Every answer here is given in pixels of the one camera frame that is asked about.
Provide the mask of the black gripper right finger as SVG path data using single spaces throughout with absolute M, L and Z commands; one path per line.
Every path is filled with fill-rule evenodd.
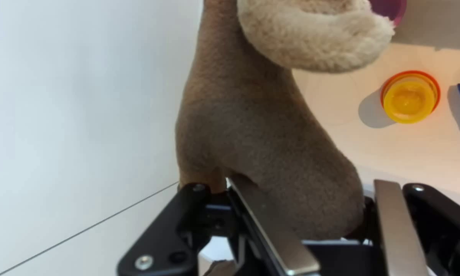
M 374 181 L 382 249 L 388 276 L 429 276 L 426 259 L 397 183 Z

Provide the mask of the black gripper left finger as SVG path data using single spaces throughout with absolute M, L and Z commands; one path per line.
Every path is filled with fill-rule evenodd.
M 248 178 L 228 177 L 279 276 L 320 276 L 320 264 L 282 218 L 280 210 Z

